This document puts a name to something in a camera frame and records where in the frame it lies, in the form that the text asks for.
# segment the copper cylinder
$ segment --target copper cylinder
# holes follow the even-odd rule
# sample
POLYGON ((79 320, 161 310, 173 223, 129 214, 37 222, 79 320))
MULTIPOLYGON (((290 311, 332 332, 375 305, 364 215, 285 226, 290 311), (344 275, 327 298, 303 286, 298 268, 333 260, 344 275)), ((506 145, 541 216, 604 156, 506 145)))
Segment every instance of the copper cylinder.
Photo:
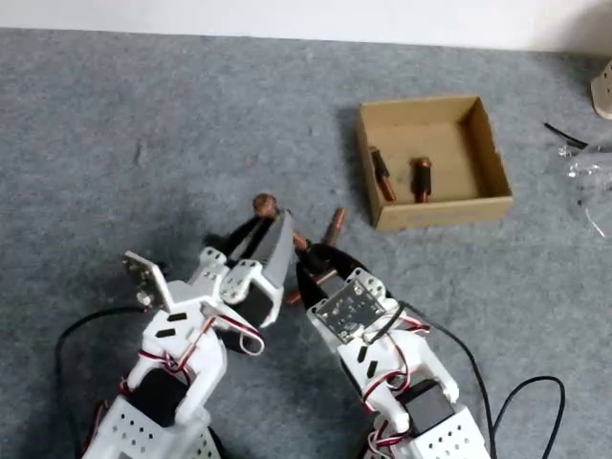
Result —
POLYGON ((391 186, 391 182, 387 177, 381 177, 378 180, 378 183, 382 192, 382 196, 386 201, 392 203, 397 199, 395 196, 395 191, 393 190, 393 186, 391 186))
MULTIPOLYGON (((335 276, 336 274, 338 274, 338 271, 331 269, 323 274, 320 275, 316 275, 314 277, 314 281, 316 282, 317 285, 321 285, 323 282, 325 282, 326 280, 332 278, 333 276, 335 276)), ((302 296, 299 292, 299 290, 296 290, 295 292, 291 293, 289 295, 289 297, 287 298, 287 302, 289 304, 296 304, 297 302, 299 302, 299 300, 302 299, 302 296)))
POLYGON ((431 160, 429 158, 418 158, 412 162, 413 179, 412 188, 414 200, 417 203, 426 203, 431 194, 431 160))
POLYGON ((299 232, 294 231, 294 245, 299 251, 305 251, 310 244, 308 243, 308 239, 299 232))
MULTIPOLYGON (((269 193, 259 193, 255 196, 252 208, 260 218, 274 219, 278 216, 278 201, 269 193)), ((308 240, 297 231, 294 231, 294 244, 301 251, 305 251, 309 246, 308 240)))
POLYGON ((327 232, 325 233, 323 244, 327 244, 328 246, 336 245, 340 236, 340 231, 342 230, 342 225, 344 224, 345 216, 346 208, 336 209, 336 213, 334 213, 334 217, 332 218, 332 221, 327 228, 327 232))
POLYGON ((278 215, 278 202, 272 194, 260 193, 252 200, 255 215, 261 218, 276 218, 278 215))

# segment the white plastic bracket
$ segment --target white plastic bracket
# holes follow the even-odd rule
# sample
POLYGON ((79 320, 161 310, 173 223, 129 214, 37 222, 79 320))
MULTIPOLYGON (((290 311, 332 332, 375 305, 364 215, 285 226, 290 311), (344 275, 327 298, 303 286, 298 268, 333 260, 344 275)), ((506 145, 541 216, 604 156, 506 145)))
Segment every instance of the white plastic bracket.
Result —
POLYGON ((83 459, 220 459, 208 422, 163 428, 118 396, 83 459))
POLYGON ((221 283, 221 299, 227 304, 238 304, 249 294, 251 284, 260 287, 272 300, 273 307, 261 324, 261 328, 274 323, 280 312, 283 287, 275 287, 263 274, 263 265, 256 260, 242 260, 225 276, 221 283))
POLYGON ((603 72, 591 81, 595 111, 607 120, 612 120, 612 61, 603 72))
POLYGON ((457 412, 423 435, 391 447, 400 459, 490 459, 485 439, 470 411, 457 405, 457 412))

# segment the screw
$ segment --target screw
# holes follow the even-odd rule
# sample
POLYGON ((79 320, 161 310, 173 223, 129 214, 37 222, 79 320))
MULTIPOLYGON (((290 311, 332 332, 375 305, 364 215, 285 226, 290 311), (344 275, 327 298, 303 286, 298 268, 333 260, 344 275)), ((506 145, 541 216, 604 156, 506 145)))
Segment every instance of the screw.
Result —
POLYGON ((150 306, 151 303, 153 302, 153 296, 147 295, 145 292, 138 292, 136 294, 136 299, 142 306, 146 306, 146 307, 150 306))

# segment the copper pipe fitting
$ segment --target copper pipe fitting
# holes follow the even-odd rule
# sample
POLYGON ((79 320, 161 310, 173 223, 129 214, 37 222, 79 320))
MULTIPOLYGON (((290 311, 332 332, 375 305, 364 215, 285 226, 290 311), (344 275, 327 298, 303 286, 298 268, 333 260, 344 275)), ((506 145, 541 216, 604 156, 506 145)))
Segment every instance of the copper pipe fitting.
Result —
MULTIPOLYGON (((252 208, 255 211, 255 215, 260 218, 274 219, 278 215, 278 201, 269 193, 259 193, 255 196, 252 200, 252 208)), ((308 239, 294 230, 294 245, 298 250, 305 251, 310 243, 308 239)))
POLYGON ((272 194, 260 193, 252 200, 255 215, 261 218, 276 218, 278 215, 278 202, 272 194))
POLYGON ((336 245, 340 236, 340 231, 342 230, 342 225, 344 225, 345 216, 346 208, 336 209, 336 213, 334 213, 334 217, 332 218, 332 221, 327 228, 327 232, 325 233, 323 244, 327 244, 328 246, 336 245))
POLYGON ((374 164, 374 176, 376 182, 379 184, 382 196, 388 202, 393 202, 397 198, 391 182, 389 181, 389 169, 386 168, 381 150, 375 147, 370 147, 370 154, 372 155, 372 163, 374 164))
POLYGON ((412 162, 412 167, 414 200, 420 204, 426 203, 431 194, 431 160, 425 157, 418 158, 412 162))
MULTIPOLYGON (((326 280, 331 279, 336 274, 338 274, 338 271, 332 269, 332 270, 329 270, 329 271, 327 271, 327 272, 325 272, 323 274, 316 275, 314 277, 314 281, 317 283, 317 285, 321 285, 323 282, 325 282, 326 280)), ((301 299, 302 299, 302 296, 301 296, 299 290, 296 290, 295 292, 293 292, 293 293, 291 293, 289 295, 289 297, 287 298, 287 302, 289 304, 296 304, 301 299)))

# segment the cable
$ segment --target cable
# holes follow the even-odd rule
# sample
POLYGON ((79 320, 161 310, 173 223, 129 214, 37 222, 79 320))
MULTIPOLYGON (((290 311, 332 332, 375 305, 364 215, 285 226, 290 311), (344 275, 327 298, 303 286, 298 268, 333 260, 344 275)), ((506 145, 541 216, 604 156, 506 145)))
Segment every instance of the cable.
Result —
POLYGON ((376 335, 374 335, 374 337, 372 339, 366 340, 364 337, 364 341, 367 344, 372 344, 373 342, 377 341, 378 339, 380 339, 381 337, 384 336, 384 334, 386 332, 389 331, 389 329, 393 326, 393 324, 395 323, 395 321, 398 319, 398 317, 400 316, 400 314, 402 313, 402 311, 404 310, 404 308, 400 305, 400 307, 397 309, 397 311, 393 314, 393 316, 391 316, 391 319, 386 322, 385 325, 383 325, 381 327, 381 329, 376 333, 376 335))
POLYGON ((378 446, 376 445, 377 443, 376 437, 379 434, 378 432, 379 432, 378 430, 374 430, 368 434, 367 436, 368 449, 372 451, 374 454, 376 454, 378 457, 380 457, 381 459, 393 459, 391 456, 389 456, 388 454, 385 454, 384 452, 378 449, 378 446))
POLYGON ((404 376, 404 375, 405 375, 405 372, 400 371, 400 370, 391 370, 391 371, 387 371, 386 373, 383 373, 382 375, 380 375, 376 380, 374 380, 370 385, 368 385, 361 392, 361 401, 365 404, 365 407, 369 409, 371 412, 373 412, 374 408, 372 408, 372 405, 367 401, 368 397, 372 394, 372 392, 374 392, 374 390, 379 385, 390 380, 391 378, 395 378, 397 376, 404 376))
POLYGON ((551 381, 558 385, 560 397, 559 397, 557 417, 555 418, 555 424, 553 426, 553 430, 549 436, 548 443, 546 444, 546 449, 544 450, 544 454, 542 455, 542 459, 547 459, 551 453, 553 444, 555 443, 555 440, 557 438, 558 430, 561 426, 561 420, 563 418, 563 412, 565 410, 565 386, 563 385, 563 382, 561 382, 559 378, 556 378, 554 376, 536 376, 536 377, 530 378, 527 381, 522 382, 517 387, 515 387, 513 391, 510 393, 510 395, 506 398, 504 404, 502 405, 499 411, 499 414, 497 415, 497 419, 495 419, 495 422, 493 422, 492 414, 491 414, 491 404, 489 401, 489 393, 487 392, 487 387, 485 386, 485 382, 482 379, 482 375, 480 373, 480 369, 478 368, 478 365, 476 364, 474 355, 470 351, 468 346, 463 341, 461 341, 459 338, 457 338, 454 334, 452 334, 451 331, 449 331, 446 327, 440 325, 434 320, 431 320, 431 318, 429 318, 425 313, 421 312, 420 310, 412 306, 407 301, 399 301, 399 303, 401 306, 413 312, 417 316, 420 316, 425 321, 429 322, 431 326, 433 326, 434 328, 437 328, 442 333, 444 333, 449 338, 451 338, 453 341, 455 341, 457 344, 459 344, 459 346, 463 349, 463 351, 468 356, 468 359, 470 359, 471 367, 474 372, 474 375, 476 376, 476 380, 478 381, 478 386, 480 387, 480 392, 482 394, 483 402, 485 404, 485 417, 487 419, 487 431, 489 433, 491 459, 497 459, 497 447, 495 444, 495 434, 497 433, 497 429, 499 428, 499 424, 501 423, 501 420, 503 419, 506 409, 508 408, 510 402, 513 400, 516 394, 520 392, 522 389, 524 389, 525 387, 527 387, 528 385, 532 383, 537 383, 539 381, 551 381))
POLYGON ((391 337, 391 335, 389 335, 388 333, 386 335, 393 343, 393 347, 395 347, 395 350, 398 353, 398 356, 400 357, 400 361, 402 362, 402 368, 404 369, 404 381, 402 382, 402 384, 400 384, 399 387, 391 386, 391 390, 395 391, 397 396, 405 392, 410 387, 410 370, 408 368, 408 362, 405 360, 405 355, 402 351, 402 348, 393 339, 393 337, 391 337))
POLYGON ((70 327, 68 327, 57 339, 57 343, 55 344, 55 395, 57 397, 57 404, 59 406, 60 411, 64 412, 66 417, 66 422, 68 423, 68 428, 70 429, 70 434, 72 436, 73 442, 73 450, 75 459, 79 459, 81 456, 81 443, 78 435, 78 426, 77 420, 75 419, 75 413, 70 408, 70 404, 66 397, 66 393, 64 391, 64 376, 63 376, 63 366, 62 366, 62 349, 64 346, 64 342, 66 339, 80 327, 89 323, 93 320, 102 317, 108 316, 119 316, 123 314, 132 314, 132 313, 144 313, 145 310, 140 306, 120 306, 118 308, 104 309, 102 311, 97 311, 96 313, 90 314, 89 316, 85 316, 84 318, 77 320, 70 327))
MULTIPOLYGON (((404 308, 402 306, 399 306, 399 308, 402 311, 404 310, 404 308)), ((383 320, 384 318, 395 317, 396 313, 397 313, 397 311, 395 311, 393 314, 385 314, 384 316, 381 316, 379 318, 379 320, 383 320)), ((429 327, 429 325, 426 325, 426 324, 422 323, 421 321, 417 320, 414 317, 402 316, 402 314, 400 314, 395 320, 396 321, 397 320, 402 321, 404 323, 404 326, 406 326, 407 328, 405 328, 405 329, 402 328, 402 329, 399 329, 399 330, 406 330, 407 332, 423 332, 425 334, 428 334, 429 333, 429 329, 431 328, 431 327, 429 327)), ((377 335, 378 332, 381 331, 381 329, 382 329, 382 327, 376 328, 374 330, 369 330, 369 328, 368 328, 368 331, 363 336, 363 340, 366 343, 372 342, 371 339, 368 338, 367 336, 369 336, 369 335, 377 335)))
POLYGON ((81 456, 85 454, 87 448, 91 444, 94 436, 96 435, 96 431, 98 430, 98 426, 100 421, 102 420, 102 411, 108 409, 108 403, 105 400, 100 400, 94 406, 94 415, 92 417, 92 422, 89 426, 89 431, 87 432, 87 439, 85 440, 85 444, 83 445, 83 450, 81 451, 81 456))
MULTIPOLYGON (((145 357, 146 359, 162 363, 164 365, 164 368, 174 375, 176 375, 177 373, 181 373, 183 375, 183 378, 185 379, 185 384, 187 386, 191 385, 191 375, 189 374, 189 370, 186 367, 186 362, 181 366, 174 359, 172 359, 172 356, 167 353, 164 353, 163 356, 156 356, 155 354, 151 354, 150 352, 146 352, 142 349, 138 351, 138 355, 141 357, 145 357)), ((121 382, 120 389, 129 392, 129 388, 126 386, 126 384, 127 381, 121 382)))
POLYGON ((217 318, 220 318, 221 320, 225 321, 227 324, 229 324, 230 326, 232 326, 233 328, 236 328, 240 331, 240 349, 242 350, 242 352, 244 352, 245 354, 249 355, 249 356, 253 356, 253 357, 257 357, 259 355, 261 355, 262 352, 264 352, 264 349, 266 348, 266 343, 264 342, 263 337, 259 334, 259 332, 257 332, 257 330, 255 330, 254 328, 251 328, 247 325, 244 325, 242 323, 240 323, 238 320, 235 320, 231 317, 227 317, 224 315, 221 316, 216 316, 217 318), (251 351, 247 348, 247 346, 245 346, 245 342, 244 342, 244 338, 245 336, 249 337, 250 339, 253 339, 255 341, 257 341, 257 343, 259 344, 259 348, 256 351, 251 351))
POLYGON ((212 326, 216 318, 217 316, 212 316, 208 318, 208 320, 204 323, 204 326, 200 330, 200 334, 198 335, 198 337, 187 347, 185 353, 181 356, 181 359, 178 362, 176 362, 172 358, 172 356, 170 356, 167 353, 165 353, 163 357, 155 356, 149 353, 144 353, 144 354, 141 353, 141 355, 149 359, 153 359, 153 360, 162 360, 164 362, 165 369, 168 370, 170 373, 183 372, 183 374, 185 374, 184 370, 186 370, 187 362, 189 361, 189 359, 195 352, 197 345, 198 345, 198 341, 200 340, 202 335, 204 335, 208 331, 208 329, 212 326))
POLYGON ((476 363, 476 359, 474 358, 473 353, 463 341, 457 338, 446 327, 444 327, 443 325, 440 325, 434 320, 431 320, 431 318, 429 318, 426 314, 419 311, 417 308, 412 306, 407 301, 400 300, 399 303, 401 306, 413 312, 417 316, 422 317, 424 320, 429 322, 434 328, 437 328, 442 333, 444 333, 449 338, 451 338, 453 341, 455 341, 459 345, 459 347, 461 347, 461 349, 463 349, 463 351, 468 356, 468 359, 470 360, 470 364, 471 364, 471 369, 473 370, 474 375, 476 376, 476 380, 478 381, 478 387, 480 388, 480 393, 482 394, 482 400, 485 405, 485 418, 487 420, 487 431, 489 433, 491 459, 497 459, 497 447, 495 444, 495 436, 493 434, 493 420, 492 420, 492 412, 491 412, 491 402, 489 401, 489 392, 487 392, 487 387, 485 386, 485 382, 482 378, 482 374, 480 373, 480 368, 478 368, 478 364, 476 363))
POLYGON ((561 427, 561 420, 563 419, 563 411, 565 410, 565 385, 563 385, 563 382, 559 378, 556 378, 554 376, 536 376, 536 377, 530 378, 527 381, 522 382, 517 387, 515 387, 513 391, 510 393, 510 395, 506 398, 506 401, 504 402, 501 409, 499 410, 497 419, 495 419, 495 422, 493 424, 493 436, 497 433, 497 429, 499 428, 499 424, 501 423, 501 420, 503 419, 504 414, 506 413, 506 409, 508 408, 508 406, 510 405, 510 402, 513 400, 516 394, 518 394, 518 392, 523 390, 529 384, 538 383, 540 381, 551 381, 553 383, 556 383, 558 385, 558 390, 559 390, 557 417, 555 418, 555 424, 553 425, 553 431, 551 432, 551 435, 548 439, 548 443, 546 444, 546 449, 544 449, 544 454, 542 455, 542 459, 547 459, 551 453, 551 450, 553 449, 553 444, 555 443, 555 440, 557 438, 558 430, 561 427))
POLYGON ((576 139, 575 137, 572 137, 568 134, 565 134, 563 131, 561 131, 560 129, 555 128, 551 123, 549 122, 545 122, 544 123, 544 127, 546 127, 547 129, 549 129, 550 131, 554 132, 555 134, 557 134, 558 136, 562 137, 563 139, 565 139, 566 141, 568 141, 568 144, 570 146, 574 146, 576 148, 579 148, 580 150, 583 150, 584 148, 586 148, 587 146, 589 146, 589 144, 587 142, 584 141, 580 141, 578 139, 576 139))

